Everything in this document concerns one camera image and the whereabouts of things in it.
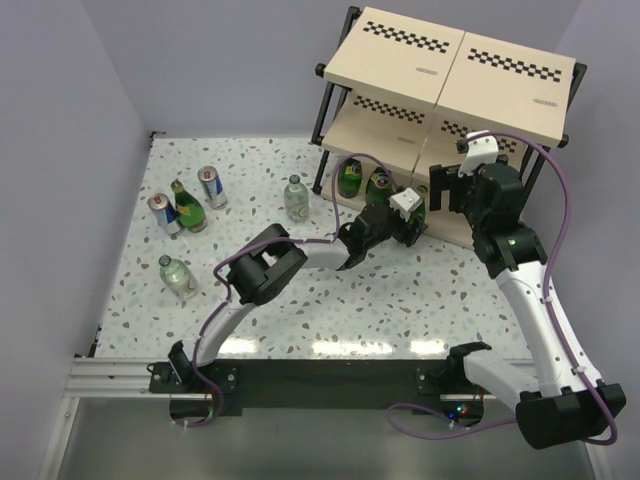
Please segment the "green bottle on shelf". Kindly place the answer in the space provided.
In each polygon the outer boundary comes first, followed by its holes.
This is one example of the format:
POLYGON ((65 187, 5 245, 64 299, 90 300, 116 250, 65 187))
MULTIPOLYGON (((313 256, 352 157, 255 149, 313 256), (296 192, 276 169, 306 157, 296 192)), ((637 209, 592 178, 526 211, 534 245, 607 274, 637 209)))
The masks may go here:
POLYGON ((362 184, 362 164, 357 158, 345 161, 339 172, 337 188, 343 198, 351 199, 359 194, 362 184))

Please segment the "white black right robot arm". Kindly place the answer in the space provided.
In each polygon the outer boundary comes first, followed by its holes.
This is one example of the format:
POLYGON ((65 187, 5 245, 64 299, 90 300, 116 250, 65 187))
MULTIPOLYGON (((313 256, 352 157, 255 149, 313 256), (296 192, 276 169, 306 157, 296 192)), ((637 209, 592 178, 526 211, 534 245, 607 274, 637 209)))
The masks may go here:
POLYGON ((626 396, 589 360, 564 313, 549 276, 551 262, 533 229, 521 219, 524 186, 504 163, 464 174, 460 166, 430 168, 429 207, 462 214, 473 249, 507 299, 529 348, 528 375, 482 342, 451 348, 438 381, 459 393, 479 386, 507 405, 527 443, 544 449, 572 441, 610 445, 626 396))

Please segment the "clear bottle green cap left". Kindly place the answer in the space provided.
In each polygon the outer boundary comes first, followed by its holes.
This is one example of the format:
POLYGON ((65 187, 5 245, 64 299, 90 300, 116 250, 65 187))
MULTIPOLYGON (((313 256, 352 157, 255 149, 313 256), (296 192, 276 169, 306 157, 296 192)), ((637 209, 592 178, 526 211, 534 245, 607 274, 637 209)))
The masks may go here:
POLYGON ((197 280, 182 260, 162 255, 158 263, 161 280, 177 297, 186 300, 197 293, 197 280))

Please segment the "silver blue can back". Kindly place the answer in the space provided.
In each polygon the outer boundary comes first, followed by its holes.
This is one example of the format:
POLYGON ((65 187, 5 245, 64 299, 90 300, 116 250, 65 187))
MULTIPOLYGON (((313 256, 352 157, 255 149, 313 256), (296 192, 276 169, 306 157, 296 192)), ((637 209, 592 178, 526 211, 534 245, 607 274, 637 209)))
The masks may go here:
POLYGON ((228 199, 216 168, 211 165, 203 166, 198 170, 197 177, 204 191, 207 204, 213 209, 225 207, 228 199))

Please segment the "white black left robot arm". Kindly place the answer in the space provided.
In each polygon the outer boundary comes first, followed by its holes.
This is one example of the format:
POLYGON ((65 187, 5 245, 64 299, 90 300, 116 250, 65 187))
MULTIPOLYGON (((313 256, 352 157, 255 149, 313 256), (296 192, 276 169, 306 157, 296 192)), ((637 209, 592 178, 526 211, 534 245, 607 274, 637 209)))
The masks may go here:
POLYGON ((279 296, 300 270, 349 270, 391 238, 407 247, 414 245, 424 229, 424 202, 403 207, 394 198, 365 206, 354 221, 326 238, 296 239, 282 225, 270 225, 214 268, 225 294, 199 328, 191 353, 185 352, 181 341, 171 347, 173 382, 185 392, 211 385, 205 365, 216 359, 244 317, 279 296))

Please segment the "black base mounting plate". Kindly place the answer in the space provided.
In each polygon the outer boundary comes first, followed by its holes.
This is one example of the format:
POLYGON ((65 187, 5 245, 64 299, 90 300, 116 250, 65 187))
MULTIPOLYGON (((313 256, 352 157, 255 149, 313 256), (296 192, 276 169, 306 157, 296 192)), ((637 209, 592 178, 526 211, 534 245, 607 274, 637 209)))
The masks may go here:
POLYGON ((385 410, 412 403, 439 411, 468 427, 480 423, 487 396, 470 384, 449 384, 436 377, 443 360, 220 359, 201 369, 224 399, 194 373, 176 374, 167 361, 151 363, 149 391, 168 394, 174 420, 208 414, 240 416, 247 409, 385 410))

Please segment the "clear bottle green cap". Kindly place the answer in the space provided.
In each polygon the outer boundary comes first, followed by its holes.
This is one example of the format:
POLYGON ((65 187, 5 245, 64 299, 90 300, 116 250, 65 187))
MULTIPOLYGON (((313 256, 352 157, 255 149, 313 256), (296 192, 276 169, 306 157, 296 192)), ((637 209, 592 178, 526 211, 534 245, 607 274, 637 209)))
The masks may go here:
POLYGON ((291 175, 284 189, 284 205, 287 217, 302 223, 309 218, 309 192, 298 175, 291 175))
POLYGON ((197 293, 197 280, 182 260, 162 255, 158 263, 161 280, 177 297, 186 300, 197 293))

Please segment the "beige three-tier shelf unit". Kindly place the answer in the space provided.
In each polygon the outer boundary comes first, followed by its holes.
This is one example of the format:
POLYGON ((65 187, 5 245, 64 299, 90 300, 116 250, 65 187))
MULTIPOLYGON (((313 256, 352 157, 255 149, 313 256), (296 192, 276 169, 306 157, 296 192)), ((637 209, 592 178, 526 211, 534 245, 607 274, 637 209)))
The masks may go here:
POLYGON ((383 162, 426 193, 429 170, 459 162, 457 141, 490 130, 532 189, 542 152, 567 144, 566 114, 586 73, 576 59, 373 7, 351 7, 315 72, 325 90, 312 142, 383 162))

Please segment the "silver blue can front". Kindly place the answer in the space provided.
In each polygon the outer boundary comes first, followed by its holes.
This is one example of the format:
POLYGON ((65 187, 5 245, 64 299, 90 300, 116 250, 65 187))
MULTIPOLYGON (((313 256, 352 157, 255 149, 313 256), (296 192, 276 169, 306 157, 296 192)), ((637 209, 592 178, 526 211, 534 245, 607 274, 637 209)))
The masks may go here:
POLYGON ((179 235, 183 227, 178 219, 178 213, 164 193, 154 193, 147 201, 151 213, 157 224, 167 235, 179 235))

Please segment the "silver blue can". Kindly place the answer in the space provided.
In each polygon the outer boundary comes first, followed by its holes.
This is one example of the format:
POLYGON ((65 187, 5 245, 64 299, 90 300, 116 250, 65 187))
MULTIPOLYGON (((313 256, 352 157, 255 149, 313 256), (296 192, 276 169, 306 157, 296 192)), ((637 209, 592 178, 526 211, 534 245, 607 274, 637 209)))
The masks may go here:
POLYGON ((197 177, 204 191, 207 204, 213 209, 225 207, 228 199, 216 168, 211 165, 203 166, 198 170, 197 177))
POLYGON ((178 213, 164 193, 154 193, 147 201, 151 213, 157 224, 167 235, 179 235, 183 227, 178 219, 178 213))

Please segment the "clear bottle green cap centre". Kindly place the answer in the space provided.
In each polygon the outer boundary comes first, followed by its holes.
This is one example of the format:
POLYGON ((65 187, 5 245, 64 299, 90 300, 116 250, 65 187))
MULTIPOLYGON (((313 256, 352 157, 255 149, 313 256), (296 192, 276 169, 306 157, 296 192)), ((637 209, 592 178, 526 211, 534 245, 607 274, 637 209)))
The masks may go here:
POLYGON ((291 175, 284 189, 284 205, 287 217, 302 223, 309 218, 309 192, 298 175, 291 175))

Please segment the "green Perrier bottle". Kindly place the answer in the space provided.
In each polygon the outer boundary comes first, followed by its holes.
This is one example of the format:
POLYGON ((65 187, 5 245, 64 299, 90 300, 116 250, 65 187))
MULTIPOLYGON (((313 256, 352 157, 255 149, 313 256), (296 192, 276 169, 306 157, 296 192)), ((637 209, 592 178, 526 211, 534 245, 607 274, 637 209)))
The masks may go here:
POLYGON ((175 209, 181 225, 191 233, 198 233, 207 227, 207 218, 201 203, 188 191, 178 179, 170 184, 174 193, 175 209))
POLYGON ((421 203, 411 213, 408 221, 410 229, 418 229, 423 232, 426 229, 426 212, 428 206, 428 187, 425 184, 418 184, 413 190, 419 195, 421 203))
POLYGON ((365 203, 367 205, 383 204, 393 194, 391 177, 382 167, 377 167, 367 181, 365 203))

